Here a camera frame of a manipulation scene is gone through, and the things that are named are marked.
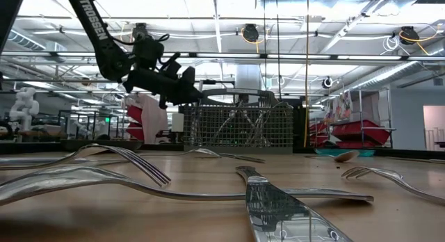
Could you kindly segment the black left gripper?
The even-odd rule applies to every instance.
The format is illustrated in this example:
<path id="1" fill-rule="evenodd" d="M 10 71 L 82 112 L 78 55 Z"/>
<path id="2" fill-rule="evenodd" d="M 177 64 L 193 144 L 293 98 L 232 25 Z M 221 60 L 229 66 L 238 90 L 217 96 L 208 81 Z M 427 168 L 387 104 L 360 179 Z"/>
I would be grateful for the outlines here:
<path id="1" fill-rule="evenodd" d="M 178 75 L 181 65 L 176 61 L 180 54 L 174 54 L 166 62 L 161 60 L 163 54 L 161 40 L 137 41 L 133 47 L 135 66 L 123 83 L 126 91 L 131 92 L 137 87 L 160 95 L 160 108 L 167 108 L 167 102 L 173 105 L 199 102 L 203 94 L 193 86 L 195 68 L 187 67 L 183 71 L 181 82 L 186 85 L 181 86 Z"/>

